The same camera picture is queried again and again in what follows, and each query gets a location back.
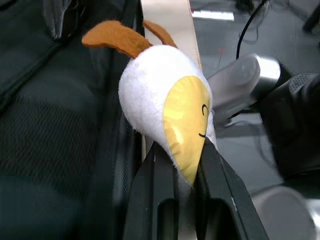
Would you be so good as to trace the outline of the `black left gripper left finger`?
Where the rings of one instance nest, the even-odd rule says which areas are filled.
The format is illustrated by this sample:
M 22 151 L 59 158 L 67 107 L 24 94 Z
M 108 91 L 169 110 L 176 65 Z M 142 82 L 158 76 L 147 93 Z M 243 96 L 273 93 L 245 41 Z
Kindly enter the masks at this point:
M 134 177 L 126 219 L 126 240 L 178 239 L 177 170 L 163 148 L 153 143 Z

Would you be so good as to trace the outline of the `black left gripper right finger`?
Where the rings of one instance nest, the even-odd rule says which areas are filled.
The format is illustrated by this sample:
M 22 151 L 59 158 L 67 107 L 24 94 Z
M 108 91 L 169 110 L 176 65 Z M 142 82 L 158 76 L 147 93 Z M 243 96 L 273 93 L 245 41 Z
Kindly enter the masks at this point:
M 215 146 L 205 144 L 196 175 L 199 240 L 267 240 L 242 179 Z

